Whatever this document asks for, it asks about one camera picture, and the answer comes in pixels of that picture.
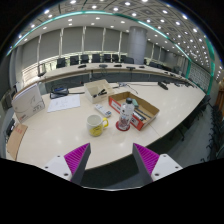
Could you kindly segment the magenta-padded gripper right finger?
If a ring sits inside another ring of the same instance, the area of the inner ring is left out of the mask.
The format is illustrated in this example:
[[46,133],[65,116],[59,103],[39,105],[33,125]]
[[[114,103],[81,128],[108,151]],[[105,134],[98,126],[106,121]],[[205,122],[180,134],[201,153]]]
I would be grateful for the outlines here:
[[137,143],[133,144],[132,154],[145,185],[182,169],[168,154],[157,154]]

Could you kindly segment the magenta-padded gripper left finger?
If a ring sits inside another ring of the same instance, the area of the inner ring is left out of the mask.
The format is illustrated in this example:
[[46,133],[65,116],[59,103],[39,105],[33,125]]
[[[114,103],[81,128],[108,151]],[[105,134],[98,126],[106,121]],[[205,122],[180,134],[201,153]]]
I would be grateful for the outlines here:
[[66,155],[57,155],[43,169],[77,185],[81,184],[88,158],[91,154],[89,143],[79,146]]

